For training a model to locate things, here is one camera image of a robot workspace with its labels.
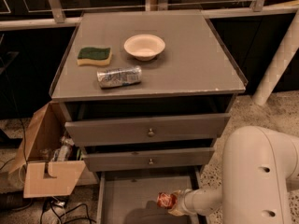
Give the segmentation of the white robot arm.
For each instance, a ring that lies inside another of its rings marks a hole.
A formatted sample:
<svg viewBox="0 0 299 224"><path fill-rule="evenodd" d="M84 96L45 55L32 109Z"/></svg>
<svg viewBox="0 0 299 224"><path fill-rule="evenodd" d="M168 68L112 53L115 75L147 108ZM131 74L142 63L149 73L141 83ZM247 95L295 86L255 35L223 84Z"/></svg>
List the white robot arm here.
<svg viewBox="0 0 299 224"><path fill-rule="evenodd" d="M181 190L169 212L206 216L221 207L222 224L292 224L289 192L298 176L298 137L242 127L225 143L221 186Z"/></svg>

